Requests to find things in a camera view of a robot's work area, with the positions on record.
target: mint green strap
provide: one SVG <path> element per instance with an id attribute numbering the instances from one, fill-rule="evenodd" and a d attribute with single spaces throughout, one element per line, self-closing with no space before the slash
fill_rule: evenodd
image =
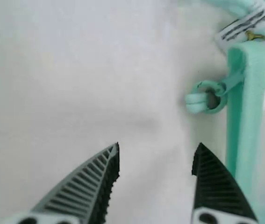
<path id="1" fill-rule="evenodd" d="M 244 70 L 244 84 L 228 93 L 226 166 L 252 202 L 259 130 L 265 94 L 265 42 L 244 42 L 228 50 L 230 76 Z"/>

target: green ring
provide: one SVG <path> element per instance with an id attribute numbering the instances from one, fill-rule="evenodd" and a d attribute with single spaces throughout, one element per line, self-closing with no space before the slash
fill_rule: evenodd
<path id="1" fill-rule="evenodd" d="M 218 82 L 215 82 L 215 81 L 210 81 L 210 80 L 205 80 L 205 81 L 202 81 L 202 82 L 198 82 L 192 89 L 192 93 L 199 93 L 199 89 L 200 88 L 211 88 L 213 89 L 217 95 L 221 95 L 225 92 L 225 89 L 224 87 L 218 83 Z M 223 96 L 220 96 L 220 104 L 214 108 L 214 109 L 207 109 L 205 111 L 205 113 L 218 113 L 219 111 L 221 111 L 225 105 L 227 104 L 227 101 L 228 101 L 228 96 L 227 94 L 223 95 Z"/>

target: white label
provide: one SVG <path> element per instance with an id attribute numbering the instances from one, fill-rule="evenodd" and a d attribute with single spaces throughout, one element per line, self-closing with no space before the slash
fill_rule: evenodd
<path id="1" fill-rule="evenodd" d="M 265 9 L 263 7 L 234 21 L 215 36 L 215 41 L 225 53 L 235 43 L 252 40 L 265 41 Z"/>

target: black hole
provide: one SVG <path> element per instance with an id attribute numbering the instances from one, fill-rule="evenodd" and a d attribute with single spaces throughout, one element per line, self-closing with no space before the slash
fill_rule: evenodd
<path id="1" fill-rule="evenodd" d="M 217 224 L 217 220 L 213 215 L 203 213 L 200 215 L 200 221 L 207 224 Z"/>
<path id="2" fill-rule="evenodd" d="M 59 223 L 57 223 L 57 224 L 71 224 L 71 223 L 68 222 L 68 221 L 62 221 L 62 222 L 59 222 Z"/>
<path id="3" fill-rule="evenodd" d="M 36 224 L 37 220 L 35 218 L 29 217 L 22 221 L 20 221 L 18 224 Z"/>
<path id="4" fill-rule="evenodd" d="M 221 98 L 215 95 L 213 89 L 207 89 L 206 93 L 208 93 L 208 108 L 213 110 L 221 103 Z"/>

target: white fabric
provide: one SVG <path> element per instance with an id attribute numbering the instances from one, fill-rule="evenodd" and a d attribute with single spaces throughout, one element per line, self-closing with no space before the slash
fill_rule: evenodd
<path id="1" fill-rule="evenodd" d="M 233 21 L 190 2 L 0 0 L 0 220 L 118 141 L 107 223 L 189 223 L 193 154 L 224 157 L 226 110 L 183 98 L 224 77 L 213 38 Z"/>

